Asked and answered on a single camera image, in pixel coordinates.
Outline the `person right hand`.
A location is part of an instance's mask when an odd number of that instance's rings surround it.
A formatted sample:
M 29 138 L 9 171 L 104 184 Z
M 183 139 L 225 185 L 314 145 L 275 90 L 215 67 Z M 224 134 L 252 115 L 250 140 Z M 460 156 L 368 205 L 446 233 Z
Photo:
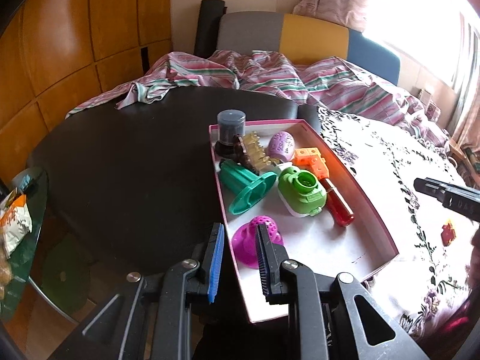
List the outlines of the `person right hand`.
M 468 285 L 470 288 L 470 294 L 467 299 L 468 306 L 471 306 L 479 297 L 480 229 L 478 229 L 473 235 L 471 244 L 473 246 L 473 250 L 471 253 L 470 264 L 469 264 Z

